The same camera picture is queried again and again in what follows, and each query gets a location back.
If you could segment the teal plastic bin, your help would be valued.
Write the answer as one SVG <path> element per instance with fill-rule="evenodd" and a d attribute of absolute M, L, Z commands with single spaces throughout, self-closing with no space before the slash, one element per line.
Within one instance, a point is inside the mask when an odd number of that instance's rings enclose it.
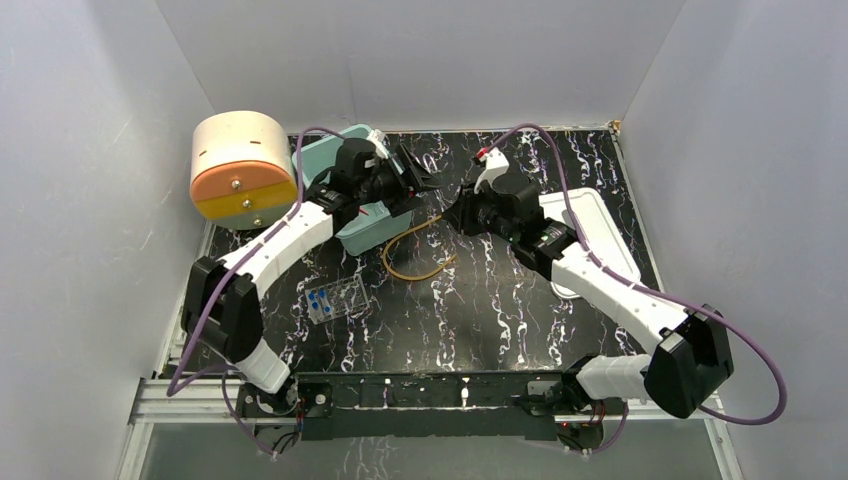
<path fill-rule="evenodd" d="M 338 239 L 345 251 L 354 256 L 406 230 L 411 225 L 412 211 L 423 204 L 423 193 L 419 193 L 414 194 L 414 209 L 399 216 L 391 216 L 382 202 L 361 205 L 354 216 L 334 216 L 329 211 L 333 209 L 332 201 L 341 199 L 338 193 L 329 190 L 330 169 L 335 165 L 338 148 L 345 139 L 366 139 L 371 130 L 362 134 L 309 127 L 298 135 L 295 149 L 298 186 L 302 192 L 289 214 L 291 222 L 308 229 L 308 238 L 318 244 Z"/>

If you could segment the aluminium frame rail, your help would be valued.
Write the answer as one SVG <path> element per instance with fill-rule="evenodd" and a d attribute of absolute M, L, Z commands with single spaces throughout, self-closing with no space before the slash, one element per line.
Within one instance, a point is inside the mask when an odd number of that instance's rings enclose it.
<path fill-rule="evenodd" d="M 131 407 L 129 424 L 160 423 L 226 423 L 232 420 L 221 390 L 220 379 L 196 380 L 177 395 L 168 397 L 170 380 L 142 379 Z M 227 381 L 227 393 L 233 406 L 239 384 Z M 652 401 L 629 400 L 628 421 L 676 421 Z"/>

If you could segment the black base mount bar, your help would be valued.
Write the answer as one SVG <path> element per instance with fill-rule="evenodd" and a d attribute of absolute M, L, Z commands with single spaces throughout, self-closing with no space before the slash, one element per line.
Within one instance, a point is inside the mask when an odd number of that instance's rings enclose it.
<path fill-rule="evenodd" d="M 276 395 L 242 386 L 236 410 L 246 420 L 300 426 L 307 441 L 519 436 L 588 448 L 624 404 L 591 400 L 556 370 L 301 372 Z"/>

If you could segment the white plastic bin lid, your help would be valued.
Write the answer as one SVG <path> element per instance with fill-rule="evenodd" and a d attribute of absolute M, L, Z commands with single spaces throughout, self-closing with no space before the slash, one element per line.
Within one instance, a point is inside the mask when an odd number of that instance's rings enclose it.
<path fill-rule="evenodd" d="M 592 188 L 577 188 L 568 191 L 570 205 L 579 220 L 589 246 L 595 254 L 618 274 L 629 280 L 641 280 L 641 272 L 630 248 L 625 243 L 612 215 L 599 192 Z M 572 227 L 562 192 L 542 194 L 540 206 L 548 218 L 562 221 Z M 550 283 L 555 296 L 562 300 L 580 298 L 572 290 L 553 281 Z"/>

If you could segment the white orange yellow cylinder device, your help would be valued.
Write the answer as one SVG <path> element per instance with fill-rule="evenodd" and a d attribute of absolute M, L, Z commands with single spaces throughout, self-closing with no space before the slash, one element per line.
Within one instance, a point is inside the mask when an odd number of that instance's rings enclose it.
<path fill-rule="evenodd" d="M 215 114 L 192 136 L 190 199 L 199 214 L 229 230 L 268 227 L 298 194 L 282 126 L 257 111 Z"/>

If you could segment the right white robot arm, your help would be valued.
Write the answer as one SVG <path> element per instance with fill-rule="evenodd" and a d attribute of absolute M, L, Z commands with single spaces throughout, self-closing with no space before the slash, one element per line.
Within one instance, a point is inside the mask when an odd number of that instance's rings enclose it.
<path fill-rule="evenodd" d="M 458 232 L 490 233 L 526 268 L 564 287 L 624 328 L 642 346 L 636 356 L 587 356 L 562 375 L 565 405 L 590 413 L 608 398 L 651 400 L 685 419 L 733 373 L 726 329 L 709 313 L 675 307 L 617 281 L 578 241 L 571 201 L 543 202 L 528 177 L 507 173 L 462 186 L 444 219 Z"/>

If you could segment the clear test tube rack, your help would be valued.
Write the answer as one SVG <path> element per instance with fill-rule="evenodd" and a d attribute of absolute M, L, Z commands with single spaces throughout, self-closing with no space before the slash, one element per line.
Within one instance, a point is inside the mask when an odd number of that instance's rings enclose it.
<path fill-rule="evenodd" d="M 323 310 L 321 320 L 316 325 L 360 314 L 369 309 L 370 300 L 360 274 L 308 288 L 305 292 L 307 313 L 309 293 L 317 297 Z"/>

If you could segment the blue capped tube in rack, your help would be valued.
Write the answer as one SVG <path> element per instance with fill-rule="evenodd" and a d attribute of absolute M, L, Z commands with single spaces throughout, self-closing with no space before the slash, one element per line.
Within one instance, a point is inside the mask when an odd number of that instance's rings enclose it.
<path fill-rule="evenodd" d="M 307 304 L 308 304 L 308 316 L 309 319 L 314 323 L 318 324 L 322 317 L 322 307 L 317 299 L 317 297 L 313 293 L 309 293 L 307 296 Z"/>

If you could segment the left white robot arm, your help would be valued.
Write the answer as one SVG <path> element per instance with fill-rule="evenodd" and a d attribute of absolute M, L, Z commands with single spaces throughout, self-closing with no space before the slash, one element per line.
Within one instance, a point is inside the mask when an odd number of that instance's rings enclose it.
<path fill-rule="evenodd" d="M 220 355 L 261 390 L 260 403 L 275 416 L 294 411 L 299 400 L 290 367 L 264 337 L 261 301 L 267 290 L 313 248 L 356 219 L 363 205 L 382 203 L 391 216 L 422 204 L 421 194 L 440 183 L 399 144 L 382 157 L 363 138 L 343 140 L 332 166 L 310 182 L 302 202 L 251 242 L 220 259 L 204 256 L 192 265 L 181 327 L 187 335 L 177 371 L 198 344 Z"/>

